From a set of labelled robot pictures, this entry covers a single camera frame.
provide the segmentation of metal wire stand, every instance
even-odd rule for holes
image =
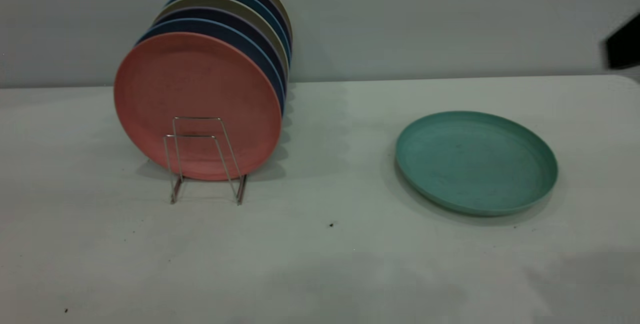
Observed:
[[[222,149],[220,148],[220,142],[218,142],[218,138],[215,135],[178,135],[176,133],[176,121],[219,121],[222,125],[222,132],[224,133],[224,137],[226,138],[226,144],[229,146],[229,151],[231,151],[231,158],[233,158],[233,164],[235,164],[236,172],[238,173],[238,189],[234,186],[233,179],[231,179],[231,175],[229,174],[229,169],[227,168],[227,163],[225,162],[225,157],[222,155]],[[185,182],[185,176],[183,176],[183,166],[180,162],[180,151],[178,150],[178,138],[209,138],[213,139],[215,142],[215,146],[217,147],[217,153],[220,155],[220,160],[222,160],[222,166],[224,167],[224,173],[226,173],[226,178],[229,181],[229,185],[231,186],[231,191],[233,191],[233,198],[235,199],[235,203],[237,205],[242,205],[242,201],[245,197],[245,188],[247,187],[247,174],[241,175],[240,167],[238,167],[238,161],[236,160],[236,155],[234,153],[233,148],[231,147],[231,142],[229,141],[229,135],[227,135],[227,130],[225,128],[225,122],[222,121],[219,117],[192,117],[192,116],[174,116],[171,122],[173,126],[173,134],[165,135],[162,140],[164,141],[164,152],[166,154],[166,166],[169,170],[169,182],[171,184],[171,204],[175,204],[178,201],[178,192],[180,191],[180,187],[183,182]],[[175,142],[175,156],[178,159],[178,179],[174,185],[174,173],[171,171],[171,160],[169,158],[169,147],[167,146],[167,138],[173,138]]]

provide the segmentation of green plate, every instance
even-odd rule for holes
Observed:
[[[493,217],[539,203],[558,178],[549,146],[500,116],[448,111],[402,131],[395,146],[400,170],[421,194],[451,210]]]

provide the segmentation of white table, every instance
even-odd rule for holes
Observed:
[[[604,75],[290,88],[281,144],[249,177],[239,207],[228,184],[206,182],[187,182],[170,205],[166,171],[126,137],[110,87],[0,90],[0,323],[640,316],[635,82]],[[560,166],[550,201],[477,218],[407,187],[394,168],[395,139],[446,110],[500,115],[540,135]]]

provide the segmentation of white wall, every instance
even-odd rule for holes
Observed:
[[[293,81],[589,74],[640,0],[282,0]],[[0,0],[0,85],[111,84],[166,0]]]

